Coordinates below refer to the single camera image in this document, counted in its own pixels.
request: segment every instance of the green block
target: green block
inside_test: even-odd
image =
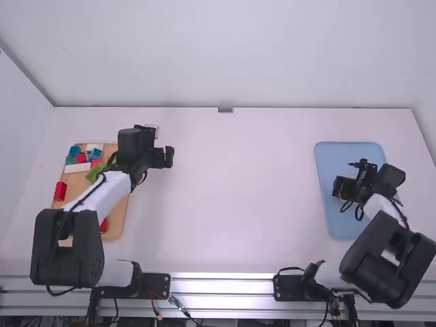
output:
[[[89,171],[89,173],[85,176],[86,179],[90,181],[91,184],[95,183],[97,181],[97,174],[101,172],[105,167],[106,167],[106,162],[100,162],[93,169]]]

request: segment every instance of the blue block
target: blue block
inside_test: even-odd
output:
[[[74,165],[77,163],[76,157],[72,157],[71,155],[68,155],[65,158],[65,165]]]
[[[103,151],[97,148],[94,148],[91,153],[91,159],[99,159],[103,155]]]
[[[77,154],[80,152],[82,152],[82,149],[78,145],[73,145],[71,148],[69,148],[69,155],[72,157],[77,156]]]

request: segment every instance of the wooden board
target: wooden board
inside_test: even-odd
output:
[[[77,144],[80,146],[82,151],[85,150],[87,144],[80,143]],[[117,144],[105,144],[103,147],[103,162],[106,162],[110,155],[118,150]],[[76,172],[73,174],[64,174],[62,172],[61,178],[59,179],[61,182],[67,184],[67,193],[65,195],[65,201],[53,201],[52,208],[59,209],[65,206],[68,202],[76,199],[80,194],[82,194],[88,187],[91,186],[91,183],[85,178],[88,174],[87,172]],[[118,204],[110,211],[108,215],[108,223],[109,227],[106,233],[102,234],[102,240],[106,242],[117,240],[121,237],[123,233],[124,220],[125,220],[125,211],[127,209],[127,201],[129,199],[129,194],[127,194]],[[68,239],[62,242],[63,246],[68,246],[71,243],[72,239]]]

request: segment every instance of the blue tray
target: blue tray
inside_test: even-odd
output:
[[[332,196],[333,182],[336,176],[355,178],[358,169],[348,163],[361,158],[377,164],[380,169],[386,164],[383,149],[374,142],[320,142],[315,146],[315,156],[328,232],[337,240],[355,240],[370,220],[366,215],[362,221],[354,218],[355,204],[344,213],[339,212],[344,202]]]

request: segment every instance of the aluminum rail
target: aluminum rail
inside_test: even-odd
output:
[[[322,302],[276,302],[274,274],[172,273],[171,293],[196,318],[319,320]],[[28,276],[0,276],[0,315],[86,315],[88,289],[54,298],[44,286],[33,285]],[[154,317],[149,300],[117,300],[119,315]],[[166,300],[156,300],[164,317],[184,317]],[[361,320],[436,321],[436,281],[423,281],[401,309],[369,304],[356,297]],[[114,301],[103,299],[98,314],[114,316]]]

